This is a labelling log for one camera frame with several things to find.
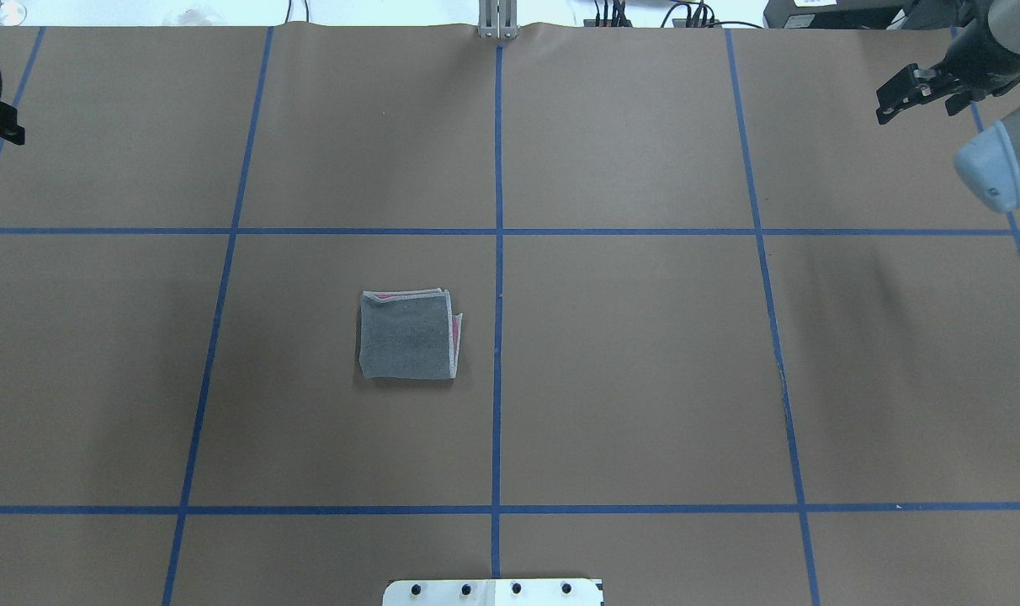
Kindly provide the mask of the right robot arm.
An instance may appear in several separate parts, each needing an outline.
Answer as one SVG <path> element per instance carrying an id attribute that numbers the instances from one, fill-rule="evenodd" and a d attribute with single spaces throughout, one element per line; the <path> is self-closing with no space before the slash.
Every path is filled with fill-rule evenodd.
<path id="1" fill-rule="evenodd" d="M 876 91 L 879 125 L 944 99 L 948 115 L 1020 83 L 1020 1 L 975 1 L 972 16 L 938 64 L 903 66 Z M 994 120 L 954 155 L 965 187 L 999 214 L 1020 210 L 1020 107 Z"/>

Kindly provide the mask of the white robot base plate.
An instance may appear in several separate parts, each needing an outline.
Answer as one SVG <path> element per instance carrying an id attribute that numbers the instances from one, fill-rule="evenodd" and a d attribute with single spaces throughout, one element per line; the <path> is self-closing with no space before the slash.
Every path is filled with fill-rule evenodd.
<path id="1" fill-rule="evenodd" d="M 588 578 L 391 582 L 382 605 L 603 605 L 603 582 Z"/>

